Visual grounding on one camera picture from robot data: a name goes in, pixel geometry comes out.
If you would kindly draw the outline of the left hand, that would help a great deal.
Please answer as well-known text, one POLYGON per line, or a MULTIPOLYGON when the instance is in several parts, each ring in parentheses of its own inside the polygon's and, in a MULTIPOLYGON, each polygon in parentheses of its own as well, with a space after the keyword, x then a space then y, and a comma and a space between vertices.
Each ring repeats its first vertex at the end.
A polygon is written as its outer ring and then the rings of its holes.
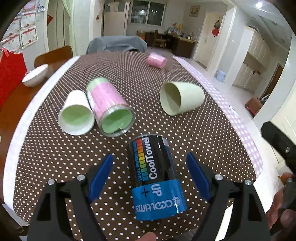
POLYGON ((139 239, 137 239, 136 241, 156 241, 156 240, 157 240, 156 234, 153 232, 148 232, 142 237, 140 237, 139 239))

